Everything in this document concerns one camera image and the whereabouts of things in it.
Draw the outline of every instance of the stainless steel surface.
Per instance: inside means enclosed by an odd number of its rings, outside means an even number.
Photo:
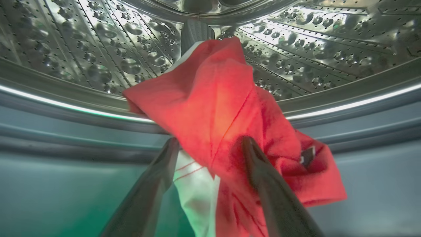
[[[351,95],[359,89],[381,91],[393,83],[361,79],[420,56],[421,2],[416,0],[197,2],[0,0],[0,57],[20,65],[17,70],[32,68],[56,78],[26,71],[18,81],[3,76],[0,85],[101,113],[126,114],[121,91],[172,66],[180,57],[182,22],[189,17],[211,24],[218,39],[238,37],[256,85],[280,104],[306,100],[314,108],[326,106],[336,101],[301,96],[332,88],[330,96],[347,87]],[[208,11],[200,8],[206,4],[212,7]],[[419,80],[411,86],[419,86]]]

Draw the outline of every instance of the washing machine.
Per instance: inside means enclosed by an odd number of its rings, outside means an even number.
[[[239,38],[331,148],[348,199],[308,209],[326,236],[421,236],[418,0],[0,0],[0,236],[101,233],[171,137],[121,93],[180,58],[187,19]],[[174,186],[155,236],[194,236]]]

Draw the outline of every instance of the red thread line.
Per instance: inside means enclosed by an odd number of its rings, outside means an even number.
[[[183,175],[183,176],[181,176],[181,177],[176,178],[173,182],[175,182],[175,181],[177,181],[177,180],[179,180],[179,179],[181,179],[181,178],[184,178],[184,177],[186,177],[186,176],[188,176],[188,175],[191,175],[192,173],[194,173],[194,172],[196,172],[196,171],[198,171],[198,170],[200,170],[200,169],[203,169],[203,168],[205,168],[205,167],[204,167],[204,166],[202,166],[202,167],[200,167],[200,168],[198,168],[198,169],[196,169],[196,170],[193,170],[192,172],[190,172],[190,173],[188,173],[188,174],[185,174],[185,175]]]
[[[190,162],[190,163],[188,163],[188,164],[184,165],[183,167],[176,169],[176,171],[182,170],[182,169],[186,168],[187,166],[189,166],[189,165],[191,165],[191,164],[193,164],[193,163],[195,163],[195,161]]]

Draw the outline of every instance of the red cloth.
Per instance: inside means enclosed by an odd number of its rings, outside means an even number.
[[[200,44],[173,71],[125,90],[124,96],[132,112],[148,115],[221,177],[217,237],[268,236],[258,194],[246,177],[243,136],[256,140],[305,206],[346,199],[329,148],[294,130],[273,96],[255,86],[238,38]],[[312,145],[316,157],[305,168],[301,151]]]

